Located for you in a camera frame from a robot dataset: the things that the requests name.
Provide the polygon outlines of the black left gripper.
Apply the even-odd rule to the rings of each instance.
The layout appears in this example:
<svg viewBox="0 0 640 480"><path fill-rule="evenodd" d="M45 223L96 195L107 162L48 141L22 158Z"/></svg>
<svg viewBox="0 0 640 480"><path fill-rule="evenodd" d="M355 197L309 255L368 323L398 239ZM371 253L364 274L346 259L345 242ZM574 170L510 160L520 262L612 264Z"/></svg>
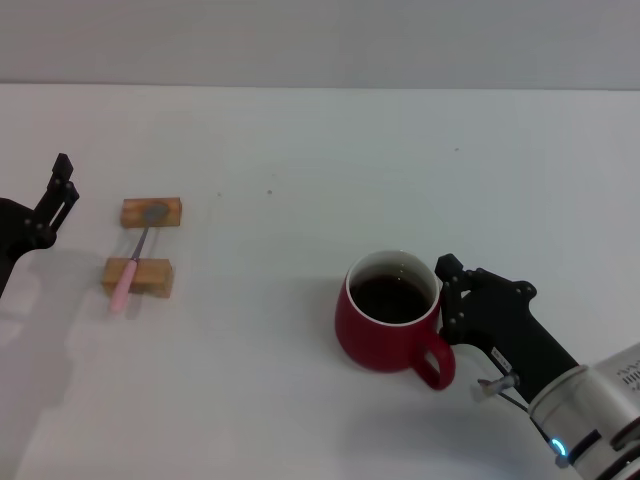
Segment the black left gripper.
<svg viewBox="0 0 640 480"><path fill-rule="evenodd" d="M69 157L59 153L46 191L34 209L1 199L1 293L23 255L54 245L55 233L79 199L71 181L73 171Z"/></svg>

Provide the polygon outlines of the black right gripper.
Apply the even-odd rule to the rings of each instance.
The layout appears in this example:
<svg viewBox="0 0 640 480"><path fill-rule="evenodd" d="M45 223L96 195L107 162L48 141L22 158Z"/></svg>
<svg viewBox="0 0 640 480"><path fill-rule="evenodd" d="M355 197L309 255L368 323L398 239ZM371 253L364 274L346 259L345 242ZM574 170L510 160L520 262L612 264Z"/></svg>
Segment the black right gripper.
<svg viewBox="0 0 640 480"><path fill-rule="evenodd" d="M438 258L435 273L443 283L440 336L448 344L472 345L502 373L515 373L516 391L526 402L578 366L532 315L530 302L537 292L531 283L482 268L465 270L452 253Z"/></svg>

